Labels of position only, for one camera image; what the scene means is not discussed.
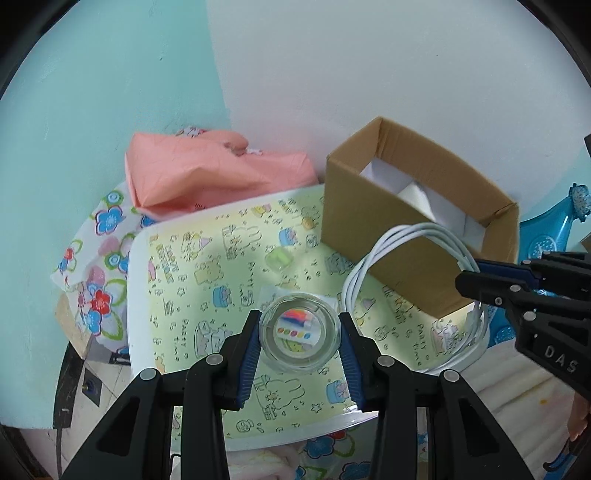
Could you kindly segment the pink paper bag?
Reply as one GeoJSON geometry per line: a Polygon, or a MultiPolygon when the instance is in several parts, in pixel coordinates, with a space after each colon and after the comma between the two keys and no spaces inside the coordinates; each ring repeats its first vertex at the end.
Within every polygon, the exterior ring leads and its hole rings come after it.
{"type": "Polygon", "coordinates": [[[155,220],[318,184],[304,152],[252,149],[229,130],[136,133],[124,166],[133,206],[155,220]]]}

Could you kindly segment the white cloth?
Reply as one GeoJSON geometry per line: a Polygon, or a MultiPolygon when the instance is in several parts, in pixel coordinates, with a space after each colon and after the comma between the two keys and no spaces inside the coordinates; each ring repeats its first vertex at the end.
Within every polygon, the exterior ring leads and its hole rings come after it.
{"type": "Polygon", "coordinates": [[[399,199],[412,206],[430,221],[436,221],[436,216],[432,210],[428,194],[423,186],[418,182],[410,182],[397,194],[397,196],[399,199]]]}

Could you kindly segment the yellow cartoon tray table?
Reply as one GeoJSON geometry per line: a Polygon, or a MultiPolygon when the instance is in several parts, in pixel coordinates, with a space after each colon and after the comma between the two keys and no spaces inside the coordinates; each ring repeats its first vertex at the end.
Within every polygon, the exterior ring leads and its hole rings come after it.
{"type": "MultiPolygon", "coordinates": [[[[352,265],[321,240],[322,186],[267,195],[155,224],[133,241],[127,286],[131,367],[170,373],[217,352],[242,330],[266,286],[341,298],[352,265]],[[281,272],[264,256],[276,247],[294,261],[281,272]]],[[[463,370],[488,335],[467,324],[469,309],[436,319],[373,277],[353,317],[381,351],[412,369],[463,370]]],[[[252,394],[223,417],[225,445],[238,451],[290,444],[366,422],[349,398],[339,359],[307,374],[260,364],[252,394]]]]}

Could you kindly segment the small green case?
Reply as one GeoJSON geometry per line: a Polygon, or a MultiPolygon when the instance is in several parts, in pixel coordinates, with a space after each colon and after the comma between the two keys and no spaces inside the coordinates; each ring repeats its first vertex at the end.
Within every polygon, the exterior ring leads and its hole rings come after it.
{"type": "Polygon", "coordinates": [[[266,261],[266,265],[269,266],[270,270],[281,272],[290,266],[294,261],[294,257],[290,251],[283,247],[276,247],[264,256],[264,261],[266,261]]]}

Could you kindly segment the floral patterned cloth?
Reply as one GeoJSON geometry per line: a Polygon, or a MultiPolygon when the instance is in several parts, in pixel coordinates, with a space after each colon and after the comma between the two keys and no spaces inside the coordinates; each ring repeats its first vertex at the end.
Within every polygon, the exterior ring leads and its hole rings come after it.
{"type": "Polygon", "coordinates": [[[119,183],[83,222],[51,274],[72,316],[60,313],[60,321],[125,359],[129,252],[135,236],[161,217],[137,210],[127,183],[119,183]]]}

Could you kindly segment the brown cardboard box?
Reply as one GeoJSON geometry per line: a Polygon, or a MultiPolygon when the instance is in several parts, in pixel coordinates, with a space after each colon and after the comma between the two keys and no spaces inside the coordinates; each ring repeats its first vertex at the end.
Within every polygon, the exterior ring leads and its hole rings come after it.
{"type": "MultiPolygon", "coordinates": [[[[454,233],[475,258],[515,262],[519,207],[444,147],[378,117],[329,153],[322,241],[353,262],[393,227],[433,222],[454,233]]],[[[427,314],[465,305],[455,288],[459,265],[418,238],[378,261],[370,274],[427,314]]]]}

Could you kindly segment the black wall socket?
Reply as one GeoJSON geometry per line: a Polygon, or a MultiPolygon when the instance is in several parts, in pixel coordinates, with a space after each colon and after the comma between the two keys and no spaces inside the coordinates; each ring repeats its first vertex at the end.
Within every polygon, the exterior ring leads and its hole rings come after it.
{"type": "Polygon", "coordinates": [[[96,407],[100,406],[102,381],[90,370],[84,371],[81,391],[96,407]]]}

